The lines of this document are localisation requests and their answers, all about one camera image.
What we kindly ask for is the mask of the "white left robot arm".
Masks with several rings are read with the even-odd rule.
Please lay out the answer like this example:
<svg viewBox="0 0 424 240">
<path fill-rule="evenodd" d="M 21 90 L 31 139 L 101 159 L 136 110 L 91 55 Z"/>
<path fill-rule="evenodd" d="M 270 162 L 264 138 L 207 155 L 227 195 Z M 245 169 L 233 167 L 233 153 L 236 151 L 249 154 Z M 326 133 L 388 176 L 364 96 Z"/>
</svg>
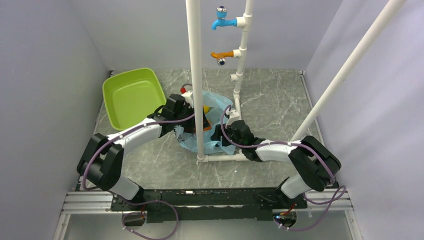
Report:
<svg viewBox="0 0 424 240">
<path fill-rule="evenodd" d="M 141 145 L 159 139 L 177 126 L 195 129 L 192 93 L 171 94 L 140 123 L 115 134 L 94 134 L 77 165 L 85 190 L 100 189 L 124 199 L 131 210 L 139 209 L 145 200 L 145 190 L 122 173 L 126 154 Z"/>
</svg>

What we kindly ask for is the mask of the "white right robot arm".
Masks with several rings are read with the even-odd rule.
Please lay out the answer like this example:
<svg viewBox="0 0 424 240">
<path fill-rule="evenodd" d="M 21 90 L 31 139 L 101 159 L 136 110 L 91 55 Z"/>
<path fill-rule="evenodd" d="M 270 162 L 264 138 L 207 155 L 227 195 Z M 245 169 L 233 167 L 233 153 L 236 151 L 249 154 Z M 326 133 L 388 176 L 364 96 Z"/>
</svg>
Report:
<svg viewBox="0 0 424 240">
<path fill-rule="evenodd" d="M 291 163 L 297 173 L 285 179 L 275 194 L 276 203 L 282 208 L 289 207 L 305 192 L 322 192 L 335 182 L 335 175 L 342 167 L 338 158 L 311 135 L 292 142 L 272 141 L 254 136 L 244 120 L 237 120 L 229 126 L 218 124 L 211 140 L 225 147 L 240 148 L 242 154 L 253 162 Z"/>
</svg>

